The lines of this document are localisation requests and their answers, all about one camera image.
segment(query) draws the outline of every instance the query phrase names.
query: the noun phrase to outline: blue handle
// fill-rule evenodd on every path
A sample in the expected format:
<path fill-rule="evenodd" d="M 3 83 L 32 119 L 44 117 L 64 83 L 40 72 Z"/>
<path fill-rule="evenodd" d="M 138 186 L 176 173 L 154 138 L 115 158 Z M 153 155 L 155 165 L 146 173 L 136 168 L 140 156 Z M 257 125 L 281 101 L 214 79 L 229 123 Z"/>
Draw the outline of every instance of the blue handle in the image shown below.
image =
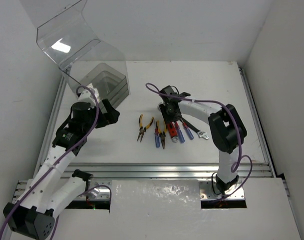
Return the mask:
<path fill-rule="evenodd" d="M 190 140 L 193 140 L 194 136 L 193 136 L 191 130 L 188 127 L 186 127 L 185 131 L 186 131 L 187 136 L 190 138 Z"/>
<path fill-rule="evenodd" d="M 157 149 L 160 147 L 160 139 L 158 137 L 158 134 L 155 134 L 155 145 Z"/>
<path fill-rule="evenodd" d="M 185 139 L 184 139 L 184 136 L 182 134 L 182 131 L 179 128 L 177 129 L 177 135 L 178 135 L 178 138 L 179 138 L 180 142 L 183 144 L 185 142 Z"/>

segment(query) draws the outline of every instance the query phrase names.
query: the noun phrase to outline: clear plastic cover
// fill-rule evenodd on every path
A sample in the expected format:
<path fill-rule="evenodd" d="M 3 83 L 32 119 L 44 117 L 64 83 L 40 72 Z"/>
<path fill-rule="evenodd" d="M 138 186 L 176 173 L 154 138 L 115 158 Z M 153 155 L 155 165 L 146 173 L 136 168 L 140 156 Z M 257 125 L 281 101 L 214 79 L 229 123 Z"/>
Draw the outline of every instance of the clear plastic cover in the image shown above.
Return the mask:
<path fill-rule="evenodd" d="M 129 94 L 124 54 L 100 40 L 86 23 L 82 15 L 86 2 L 65 7 L 38 27 L 37 45 L 62 70 L 73 92 L 81 84 L 92 84 L 98 100 L 120 103 Z"/>

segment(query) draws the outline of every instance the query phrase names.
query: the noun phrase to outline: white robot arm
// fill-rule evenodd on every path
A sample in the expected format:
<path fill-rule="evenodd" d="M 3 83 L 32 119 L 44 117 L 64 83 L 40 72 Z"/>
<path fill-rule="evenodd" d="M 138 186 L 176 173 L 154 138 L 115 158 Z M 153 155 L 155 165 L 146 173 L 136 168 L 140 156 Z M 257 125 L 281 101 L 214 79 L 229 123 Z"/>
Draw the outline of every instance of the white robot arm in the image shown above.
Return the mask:
<path fill-rule="evenodd" d="M 178 107 L 182 114 L 193 116 L 209 125 L 208 118 L 211 114 L 219 112 L 221 109 L 217 104 L 204 104 L 199 102 L 181 101 Z M 219 167 L 217 176 L 225 183 L 233 181 L 237 177 L 237 171 L 231 172 L 232 165 L 238 158 L 238 147 L 231 154 L 218 150 Z"/>
<path fill-rule="evenodd" d="M 88 90 L 81 93 L 79 101 L 72 105 L 68 118 L 56 131 L 56 137 L 42 167 L 17 200 L 19 203 L 24 197 L 24 201 L 19 205 L 9 202 L 3 209 L 13 232 L 45 240 L 53 230 L 58 215 L 77 196 L 88 190 L 92 175 L 75 170 L 69 180 L 54 192 L 65 169 L 86 143 L 86 136 L 94 127 L 95 120 L 97 119 L 95 128 L 102 128 L 118 121 L 119 112 L 108 100 L 102 100 L 107 113 L 95 109 L 93 102 Z M 31 186 L 35 188 L 26 195 Z"/>
<path fill-rule="evenodd" d="M 163 88 L 159 93 L 162 94 L 161 98 L 163 100 L 163 104 L 159 105 L 159 109 L 172 139 L 177 137 L 173 122 L 181 120 L 182 114 L 193 116 L 210 126 L 213 142 L 219 150 L 219 169 L 216 175 L 216 186 L 220 193 L 224 194 L 226 190 L 238 182 L 237 172 L 231 171 L 233 164 L 238 160 L 239 150 L 236 129 L 230 116 L 223 108 L 217 108 L 217 104 L 183 100 L 183 98 L 189 97 L 190 94 L 186 92 L 178 94 L 173 91 L 171 86 Z M 245 126 L 234 106 L 228 104 L 226 108 L 230 111 L 237 124 L 241 143 L 243 143 L 247 135 Z"/>

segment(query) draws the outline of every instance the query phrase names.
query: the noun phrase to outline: yellow-handled pliers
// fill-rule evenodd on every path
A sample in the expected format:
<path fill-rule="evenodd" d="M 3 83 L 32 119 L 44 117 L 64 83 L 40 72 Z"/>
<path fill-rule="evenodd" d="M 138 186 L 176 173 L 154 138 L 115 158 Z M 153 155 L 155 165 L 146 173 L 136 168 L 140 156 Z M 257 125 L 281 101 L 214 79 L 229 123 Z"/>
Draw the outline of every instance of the yellow-handled pliers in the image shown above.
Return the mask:
<path fill-rule="evenodd" d="M 158 131 L 158 135 L 161 138 L 162 148 L 165 149 L 165 137 L 166 137 L 166 124 L 165 124 L 165 122 L 164 122 L 164 131 L 160 130 L 158 121 L 156 121 L 156 129 Z"/>
<path fill-rule="evenodd" d="M 141 114 L 140 116 L 140 119 L 138 121 L 139 125 L 140 125 L 140 132 L 138 133 L 138 138 L 137 138 L 137 141 L 140 139 L 141 137 L 141 141 L 143 139 L 143 136 L 144 136 L 144 133 L 146 132 L 146 130 L 148 130 L 148 128 L 152 125 L 153 121 L 154 121 L 154 118 L 152 117 L 150 123 L 148 125 L 146 125 L 146 127 L 143 128 L 143 125 L 142 125 L 142 118 L 143 118 L 143 114 Z"/>

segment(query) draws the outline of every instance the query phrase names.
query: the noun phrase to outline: white platform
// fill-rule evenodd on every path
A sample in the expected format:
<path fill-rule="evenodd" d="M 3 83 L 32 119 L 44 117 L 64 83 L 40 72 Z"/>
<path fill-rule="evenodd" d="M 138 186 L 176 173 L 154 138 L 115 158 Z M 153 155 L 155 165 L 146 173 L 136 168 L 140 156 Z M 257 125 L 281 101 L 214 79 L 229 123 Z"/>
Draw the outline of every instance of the white platform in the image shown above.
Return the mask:
<path fill-rule="evenodd" d="M 131 95 L 117 108 L 121 115 L 119 122 L 101 129 L 95 129 L 88 138 L 74 162 L 77 163 L 217 163 L 218 151 L 212 140 L 190 141 L 185 134 L 185 143 L 173 143 L 166 137 L 166 149 L 155 148 L 154 129 L 148 129 L 142 143 L 136 142 L 138 119 L 144 114 L 143 124 L 151 117 L 161 120 L 157 105 L 161 99 L 145 88 L 147 82 L 156 84 L 160 89 L 175 85 L 179 91 L 188 92 L 202 100 L 218 100 L 233 104 L 245 127 L 248 136 L 243 144 L 244 153 L 254 161 L 264 162 L 258 135 L 254 126 L 250 107 L 236 62 L 217 61 L 128 61 L 129 86 Z M 72 69 L 74 73 L 84 71 Z M 67 86 L 56 121 L 57 129 L 69 114 L 75 96 Z M 184 116 L 198 129 L 207 131 L 203 122 Z"/>
<path fill-rule="evenodd" d="M 201 209 L 196 180 L 112 181 L 111 213 L 64 210 L 53 240 L 300 240 L 280 178 L 244 190 L 247 208 Z"/>

